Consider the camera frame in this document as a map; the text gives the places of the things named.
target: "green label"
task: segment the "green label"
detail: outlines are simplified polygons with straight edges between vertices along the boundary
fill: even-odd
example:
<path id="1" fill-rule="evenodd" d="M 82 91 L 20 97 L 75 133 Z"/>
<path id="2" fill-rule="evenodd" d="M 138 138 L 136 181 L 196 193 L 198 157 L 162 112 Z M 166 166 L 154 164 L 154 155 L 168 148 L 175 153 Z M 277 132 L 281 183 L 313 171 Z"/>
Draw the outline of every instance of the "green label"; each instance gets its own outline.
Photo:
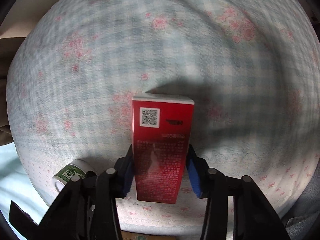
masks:
<path id="1" fill-rule="evenodd" d="M 148 240 L 145 236 L 136 236 L 134 240 Z"/>
<path id="2" fill-rule="evenodd" d="M 78 167 L 68 164 L 56 174 L 56 176 L 60 177 L 65 182 L 68 182 L 74 175 L 79 175 L 82 179 L 84 179 L 85 173 Z"/>

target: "red box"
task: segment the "red box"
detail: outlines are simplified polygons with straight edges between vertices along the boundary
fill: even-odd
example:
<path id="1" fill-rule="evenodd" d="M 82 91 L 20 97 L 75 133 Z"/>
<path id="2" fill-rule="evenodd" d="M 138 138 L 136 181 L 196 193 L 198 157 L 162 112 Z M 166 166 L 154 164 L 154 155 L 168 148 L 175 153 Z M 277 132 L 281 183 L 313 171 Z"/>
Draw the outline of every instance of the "red box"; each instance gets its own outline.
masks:
<path id="1" fill-rule="evenodd" d="M 189 146 L 194 101 L 183 96 L 132 98 L 137 199 L 176 203 Z"/>

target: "qr code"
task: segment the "qr code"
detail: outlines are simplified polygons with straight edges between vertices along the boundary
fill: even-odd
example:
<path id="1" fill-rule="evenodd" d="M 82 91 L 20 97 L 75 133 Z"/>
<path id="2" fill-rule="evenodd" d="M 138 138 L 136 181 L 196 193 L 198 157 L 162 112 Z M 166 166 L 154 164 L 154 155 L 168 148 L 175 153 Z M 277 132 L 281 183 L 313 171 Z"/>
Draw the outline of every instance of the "qr code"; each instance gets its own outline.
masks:
<path id="1" fill-rule="evenodd" d="M 140 126 L 159 128 L 159 108 L 140 108 Z"/>

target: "fabric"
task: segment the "fabric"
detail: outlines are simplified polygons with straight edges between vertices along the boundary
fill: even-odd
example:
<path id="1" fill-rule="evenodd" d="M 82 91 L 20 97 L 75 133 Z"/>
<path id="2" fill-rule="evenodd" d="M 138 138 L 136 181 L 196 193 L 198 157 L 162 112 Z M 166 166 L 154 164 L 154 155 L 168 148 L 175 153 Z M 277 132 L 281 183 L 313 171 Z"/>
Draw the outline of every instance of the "fabric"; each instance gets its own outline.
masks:
<path id="1" fill-rule="evenodd" d="M 36 223 L 41 221 L 48 209 L 23 169 L 14 143 L 0 146 L 0 196 L 0 210 L 7 222 L 11 200 Z M 11 228 L 19 239 L 25 240 L 12 226 Z"/>
<path id="2" fill-rule="evenodd" d="M 186 95 L 196 153 L 250 175 L 282 217 L 319 160 L 319 55 L 296 0 L 60 0 L 9 69 L 12 136 L 50 204 L 73 159 L 102 172 L 126 154 L 134 94 Z M 134 183 L 117 200 L 123 230 L 181 239 L 199 238 L 205 205 L 187 173 L 176 204 L 139 202 Z"/>
<path id="3" fill-rule="evenodd" d="M 10 63 L 24 38 L 0 39 L 0 145 L 13 142 L 10 131 L 6 88 Z"/>
<path id="4" fill-rule="evenodd" d="M 291 240 L 302 240 L 320 214 L 320 162 L 307 187 L 283 217 Z"/>

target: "brown cloth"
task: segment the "brown cloth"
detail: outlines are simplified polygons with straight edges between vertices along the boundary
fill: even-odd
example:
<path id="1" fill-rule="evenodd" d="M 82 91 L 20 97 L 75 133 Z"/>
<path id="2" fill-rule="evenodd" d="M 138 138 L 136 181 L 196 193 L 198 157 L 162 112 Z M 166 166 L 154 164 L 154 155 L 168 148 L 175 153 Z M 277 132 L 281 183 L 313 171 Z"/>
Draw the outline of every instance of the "brown cloth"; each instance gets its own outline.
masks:
<path id="1" fill-rule="evenodd" d="M 0 145 L 13 142 L 7 112 L 7 74 L 18 48 L 25 38 L 0 39 Z"/>

